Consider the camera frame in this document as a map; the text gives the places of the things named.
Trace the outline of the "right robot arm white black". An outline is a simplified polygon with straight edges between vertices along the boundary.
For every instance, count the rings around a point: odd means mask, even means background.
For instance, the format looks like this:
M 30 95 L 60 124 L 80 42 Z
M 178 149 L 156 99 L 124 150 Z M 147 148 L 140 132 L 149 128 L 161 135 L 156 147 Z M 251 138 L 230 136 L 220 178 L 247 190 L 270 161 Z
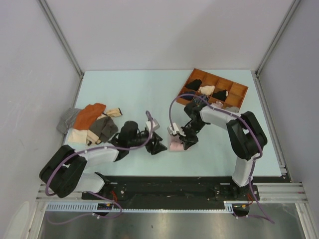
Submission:
M 185 150 L 198 143 L 197 134 L 206 125 L 213 124 L 228 132 L 231 148 L 237 156 L 230 195 L 236 200 L 243 199 L 248 194 L 247 187 L 253 191 L 256 161 L 263 156 L 263 148 L 268 143 L 255 115 L 250 111 L 237 114 L 204 103 L 189 103 L 184 111 L 190 121 L 181 127 L 173 123 L 171 134 L 179 137 Z

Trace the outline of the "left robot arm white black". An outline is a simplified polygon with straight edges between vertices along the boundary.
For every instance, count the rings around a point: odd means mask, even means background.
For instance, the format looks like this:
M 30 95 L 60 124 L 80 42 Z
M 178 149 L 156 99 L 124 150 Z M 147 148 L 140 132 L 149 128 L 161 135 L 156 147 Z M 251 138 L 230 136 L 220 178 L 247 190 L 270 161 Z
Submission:
M 86 173 L 88 168 L 104 163 L 114 163 L 126 157 L 130 151 L 145 148 L 151 155 L 166 151 L 162 138 L 155 132 L 155 120 L 147 121 L 143 131 L 135 121 L 127 121 L 111 141 L 102 146 L 76 151 L 69 145 L 61 146 L 39 174 L 45 183 L 46 196 L 64 198 L 73 191 L 90 191 L 99 199 L 109 196 L 107 178 L 100 172 Z

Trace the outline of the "pink underwear navy trim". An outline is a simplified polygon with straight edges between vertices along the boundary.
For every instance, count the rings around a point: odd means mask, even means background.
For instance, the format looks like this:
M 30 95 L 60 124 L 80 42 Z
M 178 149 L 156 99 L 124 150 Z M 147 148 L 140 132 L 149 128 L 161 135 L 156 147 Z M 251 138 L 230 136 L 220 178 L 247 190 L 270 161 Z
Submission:
M 182 152 L 182 151 L 189 151 L 191 149 L 184 149 L 182 141 L 179 139 L 179 136 L 169 136 L 169 150 L 174 152 Z

